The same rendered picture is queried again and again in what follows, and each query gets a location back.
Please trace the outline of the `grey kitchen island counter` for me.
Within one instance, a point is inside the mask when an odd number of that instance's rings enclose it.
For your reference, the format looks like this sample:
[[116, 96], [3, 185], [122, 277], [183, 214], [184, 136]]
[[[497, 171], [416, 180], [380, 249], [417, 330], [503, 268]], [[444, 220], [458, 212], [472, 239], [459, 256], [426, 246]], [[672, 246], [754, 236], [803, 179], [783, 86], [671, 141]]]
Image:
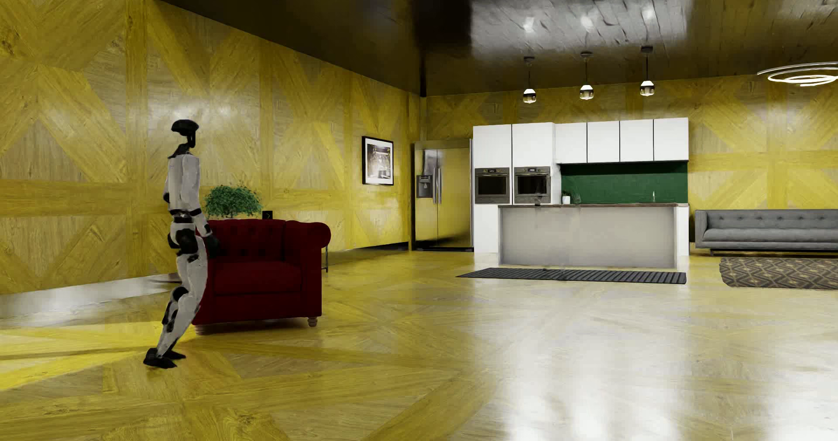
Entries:
[[689, 255], [685, 203], [501, 205], [498, 212], [501, 264], [676, 268]]

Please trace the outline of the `stainless steel refrigerator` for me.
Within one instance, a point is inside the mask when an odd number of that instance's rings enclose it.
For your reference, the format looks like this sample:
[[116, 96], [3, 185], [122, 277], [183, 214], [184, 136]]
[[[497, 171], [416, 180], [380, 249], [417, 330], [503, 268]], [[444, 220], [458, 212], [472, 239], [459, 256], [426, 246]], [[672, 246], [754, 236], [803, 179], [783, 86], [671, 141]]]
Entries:
[[470, 139], [414, 143], [413, 174], [413, 248], [472, 252]]

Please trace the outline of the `framed black-and-white picture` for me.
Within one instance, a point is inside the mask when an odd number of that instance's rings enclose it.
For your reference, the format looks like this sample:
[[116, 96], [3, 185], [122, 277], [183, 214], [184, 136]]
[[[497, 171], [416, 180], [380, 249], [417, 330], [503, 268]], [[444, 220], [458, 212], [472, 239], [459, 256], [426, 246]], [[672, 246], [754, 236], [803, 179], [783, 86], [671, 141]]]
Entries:
[[362, 136], [364, 185], [394, 185], [394, 144], [390, 140]]

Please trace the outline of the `white kitchen cabinet unit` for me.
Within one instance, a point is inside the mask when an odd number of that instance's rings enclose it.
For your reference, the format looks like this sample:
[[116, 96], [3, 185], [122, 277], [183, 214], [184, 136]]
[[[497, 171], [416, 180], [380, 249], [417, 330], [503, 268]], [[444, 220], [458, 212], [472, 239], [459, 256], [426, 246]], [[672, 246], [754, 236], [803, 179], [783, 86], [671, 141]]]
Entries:
[[550, 166], [551, 204], [561, 204], [560, 166], [631, 162], [688, 162], [686, 117], [582, 123], [512, 123], [475, 126], [474, 168]]

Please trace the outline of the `black striped floor mat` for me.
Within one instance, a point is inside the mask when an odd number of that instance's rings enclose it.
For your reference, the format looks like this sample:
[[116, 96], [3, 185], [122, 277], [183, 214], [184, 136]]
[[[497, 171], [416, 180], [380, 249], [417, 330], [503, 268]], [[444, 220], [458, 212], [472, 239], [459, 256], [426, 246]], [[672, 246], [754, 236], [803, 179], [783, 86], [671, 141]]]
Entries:
[[614, 269], [569, 269], [489, 267], [459, 275], [473, 278], [505, 278], [567, 282], [612, 282], [632, 284], [686, 284], [686, 274], [679, 272], [625, 271]]

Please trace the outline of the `green potted plant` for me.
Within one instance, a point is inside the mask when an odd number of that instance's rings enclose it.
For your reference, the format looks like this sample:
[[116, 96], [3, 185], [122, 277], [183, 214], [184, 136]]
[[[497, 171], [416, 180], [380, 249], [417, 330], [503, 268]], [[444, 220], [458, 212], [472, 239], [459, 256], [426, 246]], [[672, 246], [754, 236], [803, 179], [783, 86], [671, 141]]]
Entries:
[[218, 185], [205, 197], [204, 214], [209, 217], [233, 219], [238, 215], [259, 215], [262, 210], [258, 193], [245, 185]]

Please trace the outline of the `green kitchen backsplash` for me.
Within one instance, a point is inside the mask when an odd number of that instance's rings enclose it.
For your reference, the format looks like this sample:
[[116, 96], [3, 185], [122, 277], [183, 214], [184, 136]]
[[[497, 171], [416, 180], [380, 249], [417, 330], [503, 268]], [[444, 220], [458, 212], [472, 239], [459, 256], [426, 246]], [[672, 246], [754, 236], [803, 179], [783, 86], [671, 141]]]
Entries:
[[687, 203], [687, 163], [564, 164], [561, 190], [572, 204]]

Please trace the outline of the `white humanoid robot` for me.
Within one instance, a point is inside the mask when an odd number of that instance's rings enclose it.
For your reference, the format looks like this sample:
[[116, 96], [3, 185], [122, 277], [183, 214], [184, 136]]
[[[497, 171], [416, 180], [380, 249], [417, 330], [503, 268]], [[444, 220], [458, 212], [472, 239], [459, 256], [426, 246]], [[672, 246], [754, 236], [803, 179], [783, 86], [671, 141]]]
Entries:
[[143, 360], [145, 365], [160, 369], [173, 368], [176, 366], [174, 361], [184, 358], [173, 347], [199, 311], [208, 278], [208, 261], [215, 257], [219, 246], [201, 209], [200, 162], [191, 153], [199, 125], [190, 119], [179, 119], [171, 129], [186, 138], [168, 157], [162, 197], [172, 216], [167, 241], [177, 252], [176, 267], [181, 284], [171, 293], [158, 344], [148, 350]]

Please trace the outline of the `grey tufted sofa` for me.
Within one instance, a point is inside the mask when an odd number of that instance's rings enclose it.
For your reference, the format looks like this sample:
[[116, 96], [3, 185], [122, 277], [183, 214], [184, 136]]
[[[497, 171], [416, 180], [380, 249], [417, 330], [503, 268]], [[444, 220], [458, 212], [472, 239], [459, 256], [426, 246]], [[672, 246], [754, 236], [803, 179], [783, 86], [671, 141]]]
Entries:
[[838, 209], [697, 210], [698, 249], [838, 252]]

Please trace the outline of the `brown patterned rug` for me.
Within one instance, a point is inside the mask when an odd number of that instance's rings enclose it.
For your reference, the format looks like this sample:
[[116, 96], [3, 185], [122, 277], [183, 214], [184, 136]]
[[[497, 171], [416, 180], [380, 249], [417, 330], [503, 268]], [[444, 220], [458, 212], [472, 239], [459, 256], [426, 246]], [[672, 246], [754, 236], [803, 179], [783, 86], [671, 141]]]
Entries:
[[838, 291], [838, 259], [731, 256], [721, 259], [719, 270], [729, 287]]

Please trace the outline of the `built-in wall oven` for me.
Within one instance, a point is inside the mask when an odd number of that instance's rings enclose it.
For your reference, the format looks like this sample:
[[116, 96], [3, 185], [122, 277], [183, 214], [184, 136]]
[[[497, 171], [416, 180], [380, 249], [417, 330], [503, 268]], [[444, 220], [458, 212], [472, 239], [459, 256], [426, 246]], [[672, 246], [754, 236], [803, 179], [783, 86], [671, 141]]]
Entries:
[[515, 167], [513, 204], [550, 204], [551, 168]]
[[474, 203], [511, 204], [509, 168], [474, 169]]

